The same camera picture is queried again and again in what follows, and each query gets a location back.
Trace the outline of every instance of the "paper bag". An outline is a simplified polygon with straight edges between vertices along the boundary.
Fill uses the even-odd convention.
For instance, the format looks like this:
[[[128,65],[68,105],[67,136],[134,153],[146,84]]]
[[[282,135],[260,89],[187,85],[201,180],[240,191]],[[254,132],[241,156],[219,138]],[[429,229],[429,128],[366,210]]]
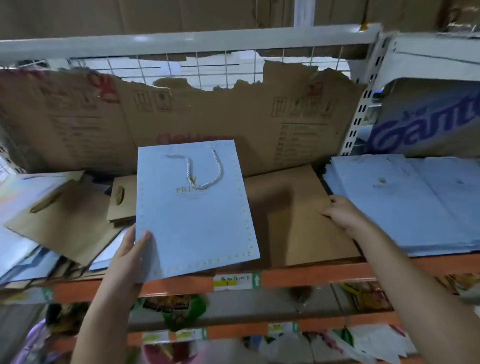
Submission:
[[[257,240],[269,244],[272,267],[360,255],[345,232],[318,212],[331,202],[311,166],[246,178],[244,183]]]
[[[109,197],[70,180],[4,226],[81,265],[88,265],[121,228],[106,221]]]
[[[107,220],[133,218],[137,209],[137,175],[117,177],[113,180],[112,196],[108,206]]]

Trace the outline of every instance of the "forearm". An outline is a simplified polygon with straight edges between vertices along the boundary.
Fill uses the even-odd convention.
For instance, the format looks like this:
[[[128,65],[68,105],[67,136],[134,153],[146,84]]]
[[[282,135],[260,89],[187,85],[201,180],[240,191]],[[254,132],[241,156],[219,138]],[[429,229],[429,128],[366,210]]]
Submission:
[[[72,364],[123,364],[129,311],[124,303],[97,294],[80,328]]]
[[[477,363],[480,319],[416,266],[380,228],[365,224],[359,243],[415,346],[429,363]]]

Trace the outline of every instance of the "person's left hand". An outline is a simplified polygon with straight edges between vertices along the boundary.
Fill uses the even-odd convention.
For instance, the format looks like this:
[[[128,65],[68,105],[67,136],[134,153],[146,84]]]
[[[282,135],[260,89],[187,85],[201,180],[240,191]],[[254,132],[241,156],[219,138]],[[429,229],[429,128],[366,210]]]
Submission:
[[[140,279],[142,251],[151,237],[152,233],[146,231],[135,243],[135,225],[128,229],[108,266],[95,298],[114,304],[121,302],[128,308],[135,303],[142,288],[141,284],[137,284]]]

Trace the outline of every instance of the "person's right hand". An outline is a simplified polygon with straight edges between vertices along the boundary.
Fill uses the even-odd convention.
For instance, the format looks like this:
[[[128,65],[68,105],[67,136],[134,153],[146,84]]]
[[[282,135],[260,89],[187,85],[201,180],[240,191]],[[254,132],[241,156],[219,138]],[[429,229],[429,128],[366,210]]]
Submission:
[[[332,220],[351,236],[358,229],[372,224],[368,217],[364,215],[349,199],[343,196],[329,196],[332,205],[321,209],[322,215],[332,218]]]

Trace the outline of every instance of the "hand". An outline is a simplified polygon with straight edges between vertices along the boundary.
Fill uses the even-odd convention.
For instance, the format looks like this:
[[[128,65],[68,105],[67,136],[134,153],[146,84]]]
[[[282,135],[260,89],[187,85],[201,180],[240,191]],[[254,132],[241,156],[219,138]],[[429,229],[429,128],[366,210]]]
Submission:
[[[332,218],[337,225],[346,230],[350,237],[353,237],[353,233],[358,229],[372,224],[348,198],[335,195],[329,197],[332,205],[320,210],[320,213]]]
[[[125,303],[130,309],[142,288],[141,284],[137,284],[140,278],[142,251],[151,237],[152,233],[146,231],[135,243],[135,225],[128,229],[108,266],[95,298],[113,304]]]

